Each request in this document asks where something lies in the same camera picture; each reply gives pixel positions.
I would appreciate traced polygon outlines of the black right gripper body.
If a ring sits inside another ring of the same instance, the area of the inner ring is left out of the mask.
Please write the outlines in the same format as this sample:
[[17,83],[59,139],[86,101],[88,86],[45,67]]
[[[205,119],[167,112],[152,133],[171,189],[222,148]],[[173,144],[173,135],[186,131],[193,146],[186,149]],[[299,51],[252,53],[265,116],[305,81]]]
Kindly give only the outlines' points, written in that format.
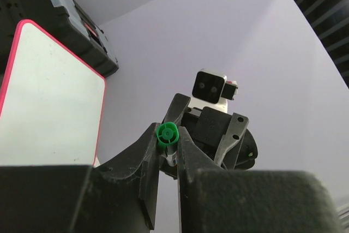
[[[226,134],[231,117],[232,115],[210,107],[202,110],[188,108],[182,118],[182,125],[186,127],[194,144],[214,161],[219,142]],[[236,165],[225,165],[225,158],[219,166],[228,170],[249,170],[255,165],[257,156],[257,144],[247,127]]]

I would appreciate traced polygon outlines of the green marker cap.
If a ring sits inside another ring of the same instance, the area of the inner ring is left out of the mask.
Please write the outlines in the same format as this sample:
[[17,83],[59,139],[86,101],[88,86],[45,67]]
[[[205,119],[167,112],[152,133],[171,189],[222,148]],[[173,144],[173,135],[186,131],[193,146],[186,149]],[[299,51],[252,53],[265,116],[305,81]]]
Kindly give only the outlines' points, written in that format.
[[161,124],[156,130],[158,147],[164,150],[167,146],[174,145],[179,140],[179,131],[173,122]]

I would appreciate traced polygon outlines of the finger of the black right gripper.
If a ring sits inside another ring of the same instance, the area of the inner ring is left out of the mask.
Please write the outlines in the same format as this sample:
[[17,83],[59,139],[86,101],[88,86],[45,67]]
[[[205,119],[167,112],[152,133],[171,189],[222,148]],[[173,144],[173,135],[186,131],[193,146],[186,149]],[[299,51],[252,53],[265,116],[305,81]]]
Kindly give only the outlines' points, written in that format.
[[249,119],[237,113],[233,113],[226,134],[219,142],[214,162],[221,165],[227,158],[225,165],[236,165],[243,138],[249,124]]
[[187,112],[190,99],[191,98],[186,95],[176,93],[170,103],[169,108],[167,109],[162,124],[172,122],[177,127],[185,128],[185,126],[182,125],[182,118],[184,114]]

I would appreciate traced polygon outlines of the pink framed whiteboard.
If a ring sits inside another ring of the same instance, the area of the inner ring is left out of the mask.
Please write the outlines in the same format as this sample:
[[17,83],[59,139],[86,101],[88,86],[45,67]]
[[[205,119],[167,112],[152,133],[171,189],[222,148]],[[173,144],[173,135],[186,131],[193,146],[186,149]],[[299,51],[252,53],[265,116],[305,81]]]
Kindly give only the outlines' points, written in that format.
[[95,165],[106,81],[32,20],[1,85],[1,166]]

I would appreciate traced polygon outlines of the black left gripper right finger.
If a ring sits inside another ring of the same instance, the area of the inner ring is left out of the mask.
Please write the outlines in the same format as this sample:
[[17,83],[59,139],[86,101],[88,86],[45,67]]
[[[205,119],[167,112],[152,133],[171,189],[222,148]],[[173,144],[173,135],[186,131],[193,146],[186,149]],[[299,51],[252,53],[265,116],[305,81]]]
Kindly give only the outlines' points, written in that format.
[[179,128],[181,232],[342,232],[324,185],[302,171],[217,166]]

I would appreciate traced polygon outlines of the white marker pen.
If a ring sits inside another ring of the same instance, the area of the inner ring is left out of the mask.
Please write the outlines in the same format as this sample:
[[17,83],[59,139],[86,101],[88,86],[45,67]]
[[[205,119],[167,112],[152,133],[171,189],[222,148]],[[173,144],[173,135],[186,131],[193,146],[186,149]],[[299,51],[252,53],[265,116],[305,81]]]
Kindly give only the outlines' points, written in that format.
[[165,147],[161,155],[165,158],[170,167],[177,165],[177,145],[171,144]]

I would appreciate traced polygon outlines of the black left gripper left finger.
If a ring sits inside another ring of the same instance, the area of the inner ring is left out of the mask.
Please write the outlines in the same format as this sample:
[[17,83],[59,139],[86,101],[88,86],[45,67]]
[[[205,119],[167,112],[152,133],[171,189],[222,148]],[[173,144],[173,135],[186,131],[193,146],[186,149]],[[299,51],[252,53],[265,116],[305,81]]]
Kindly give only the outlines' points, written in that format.
[[150,232],[159,154],[152,123],[99,167],[1,167],[1,232]]

